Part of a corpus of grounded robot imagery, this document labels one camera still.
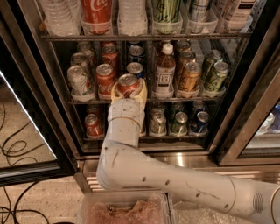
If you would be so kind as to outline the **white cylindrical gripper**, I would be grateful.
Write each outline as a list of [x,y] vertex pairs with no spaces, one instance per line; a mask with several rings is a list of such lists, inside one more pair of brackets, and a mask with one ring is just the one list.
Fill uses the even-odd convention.
[[132,93],[132,98],[124,98],[117,89],[117,82],[111,89],[111,105],[108,109],[108,121],[116,118],[132,119],[137,123],[144,121],[144,107],[147,102],[148,90],[144,79],[139,79],[138,88]]

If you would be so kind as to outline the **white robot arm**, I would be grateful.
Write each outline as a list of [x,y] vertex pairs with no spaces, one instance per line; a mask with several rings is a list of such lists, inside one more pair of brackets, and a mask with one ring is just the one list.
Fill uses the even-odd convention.
[[147,101],[144,80],[129,97],[113,86],[110,98],[96,172],[100,186],[153,187],[257,224],[280,224],[280,185],[168,165],[138,149]]

